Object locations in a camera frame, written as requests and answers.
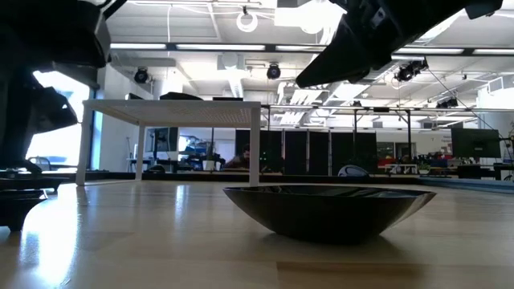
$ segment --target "computer screen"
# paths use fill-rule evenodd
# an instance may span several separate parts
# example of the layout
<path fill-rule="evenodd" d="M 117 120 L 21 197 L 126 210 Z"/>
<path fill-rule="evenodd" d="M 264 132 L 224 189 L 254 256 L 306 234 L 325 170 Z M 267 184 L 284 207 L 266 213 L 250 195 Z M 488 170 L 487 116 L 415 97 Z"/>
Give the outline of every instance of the computer screen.
<path fill-rule="evenodd" d="M 495 129 L 453 128 L 454 157 L 501 157 L 500 134 Z"/>

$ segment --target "security camera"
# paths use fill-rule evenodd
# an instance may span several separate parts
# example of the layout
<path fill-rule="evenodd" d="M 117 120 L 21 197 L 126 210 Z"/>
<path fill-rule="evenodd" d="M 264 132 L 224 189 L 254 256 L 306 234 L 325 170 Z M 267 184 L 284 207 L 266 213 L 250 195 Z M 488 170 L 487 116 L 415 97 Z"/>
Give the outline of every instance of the security camera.
<path fill-rule="evenodd" d="M 134 81 L 136 81 L 136 83 L 147 83 L 149 81 L 149 79 L 150 79 L 150 77 L 148 75 L 147 67 L 137 68 L 137 72 L 134 75 Z"/>
<path fill-rule="evenodd" d="M 270 67 L 267 69 L 266 76 L 268 79 L 271 79 L 271 80 L 278 79 L 280 77 L 279 64 L 277 64 L 277 63 L 270 64 Z"/>

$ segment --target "bowl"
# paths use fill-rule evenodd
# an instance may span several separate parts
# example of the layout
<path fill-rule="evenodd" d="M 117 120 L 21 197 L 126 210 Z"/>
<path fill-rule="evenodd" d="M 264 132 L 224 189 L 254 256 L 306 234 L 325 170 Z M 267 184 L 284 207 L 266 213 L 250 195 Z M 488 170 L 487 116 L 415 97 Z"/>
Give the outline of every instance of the bowl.
<path fill-rule="evenodd" d="M 237 207 L 267 227 L 309 242 L 357 244 L 378 236 L 436 193 L 330 185 L 225 188 Z"/>

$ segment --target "ceiling beam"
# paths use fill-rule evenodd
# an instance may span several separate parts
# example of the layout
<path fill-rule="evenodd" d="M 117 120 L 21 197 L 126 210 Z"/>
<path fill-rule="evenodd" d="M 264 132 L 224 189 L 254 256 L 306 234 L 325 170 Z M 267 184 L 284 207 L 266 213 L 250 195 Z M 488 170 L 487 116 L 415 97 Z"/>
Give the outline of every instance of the ceiling beam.
<path fill-rule="evenodd" d="M 188 52 L 261 52 L 318 54 L 325 45 L 292 45 L 279 43 L 112 43 L 113 51 L 188 51 Z M 393 57 L 416 58 L 423 56 L 447 57 L 508 57 L 514 56 L 512 47 L 412 47 L 407 46 L 392 54 Z"/>

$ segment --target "white table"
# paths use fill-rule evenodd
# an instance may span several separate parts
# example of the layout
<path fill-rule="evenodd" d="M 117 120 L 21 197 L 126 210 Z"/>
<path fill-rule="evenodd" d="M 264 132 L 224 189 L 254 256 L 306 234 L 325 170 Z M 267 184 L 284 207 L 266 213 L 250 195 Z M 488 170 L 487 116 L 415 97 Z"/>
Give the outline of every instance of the white table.
<path fill-rule="evenodd" d="M 260 102 L 196 100 L 85 100 L 77 185 L 84 185 L 89 159 L 92 111 L 139 126 L 136 180 L 143 175 L 146 127 L 249 128 L 250 186 L 259 185 Z"/>

